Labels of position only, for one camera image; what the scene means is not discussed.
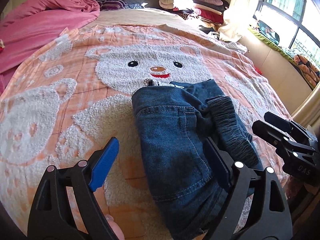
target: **jeans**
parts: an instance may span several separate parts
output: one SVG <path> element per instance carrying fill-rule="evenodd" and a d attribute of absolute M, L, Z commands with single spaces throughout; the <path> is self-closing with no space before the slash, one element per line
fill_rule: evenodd
<path fill-rule="evenodd" d="M 227 197 L 204 157 L 206 137 L 235 161 L 263 168 L 252 136 L 214 80 L 171 84 L 184 89 L 143 87 L 132 104 L 151 195 L 172 237 L 185 240 L 208 229 Z"/>

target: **black embroidered eye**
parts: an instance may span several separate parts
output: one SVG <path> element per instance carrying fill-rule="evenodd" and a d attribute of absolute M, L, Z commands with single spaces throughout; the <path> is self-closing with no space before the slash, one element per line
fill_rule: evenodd
<path fill-rule="evenodd" d="M 183 67 L 183 66 L 182 66 L 182 64 L 181 64 L 180 62 L 176 62 L 176 61 L 174 61 L 174 62 L 173 62 L 173 64 L 174 64 L 176 67 L 178 67 L 178 68 Z"/>
<path fill-rule="evenodd" d="M 128 66 L 129 66 L 129 67 L 136 67 L 138 64 L 139 64 L 138 61 L 133 60 L 133 61 L 130 61 L 130 62 L 128 63 Z"/>

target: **bear mouth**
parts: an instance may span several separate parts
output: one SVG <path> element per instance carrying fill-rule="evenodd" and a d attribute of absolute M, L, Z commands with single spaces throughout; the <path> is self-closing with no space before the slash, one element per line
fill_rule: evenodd
<path fill-rule="evenodd" d="M 153 77 L 158 77 L 158 78 L 168 78 L 170 76 L 170 73 L 162 74 L 162 75 L 157 75 L 157 74 L 150 73 L 150 75 L 153 76 Z"/>

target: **stack of folded clothes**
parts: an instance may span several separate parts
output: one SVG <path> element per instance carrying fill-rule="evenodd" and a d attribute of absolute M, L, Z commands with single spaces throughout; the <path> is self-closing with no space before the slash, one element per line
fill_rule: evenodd
<path fill-rule="evenodd" d="M 229 7 L 225 0 L 159 0 L 159 5 L 205 33 L 218 30 L 223 24 L 223 12 Z"/>

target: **brown nose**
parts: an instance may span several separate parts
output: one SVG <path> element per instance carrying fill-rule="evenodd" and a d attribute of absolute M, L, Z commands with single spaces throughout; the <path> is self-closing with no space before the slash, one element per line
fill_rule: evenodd
<path fill-rule="evenodd" d="M 154 72 L 160 72 L 160 71 L 165 71 L 165 68 L 164 68 L 164 67 L 156 66 L 156 67 L 150 68 L 150 70 L 151 70 L 151 71 L 154 71 Z"/>

